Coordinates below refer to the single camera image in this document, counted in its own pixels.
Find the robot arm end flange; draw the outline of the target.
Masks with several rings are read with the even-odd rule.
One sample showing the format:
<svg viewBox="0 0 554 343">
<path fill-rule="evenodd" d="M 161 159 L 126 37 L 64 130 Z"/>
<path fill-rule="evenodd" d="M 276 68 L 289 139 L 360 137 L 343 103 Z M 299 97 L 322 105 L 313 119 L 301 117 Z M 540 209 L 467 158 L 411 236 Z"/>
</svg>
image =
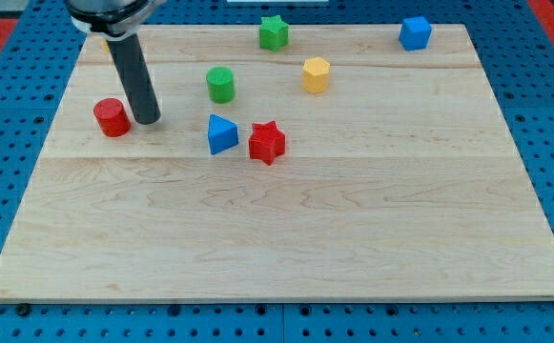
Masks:
<svg viewBox="0 0 554 343">
<path fill-rule="evenodd" d="M 85 33 L 123 40 L 137 33 L 166 0 L 65 0 L 73 24 Z"/>
</svg>

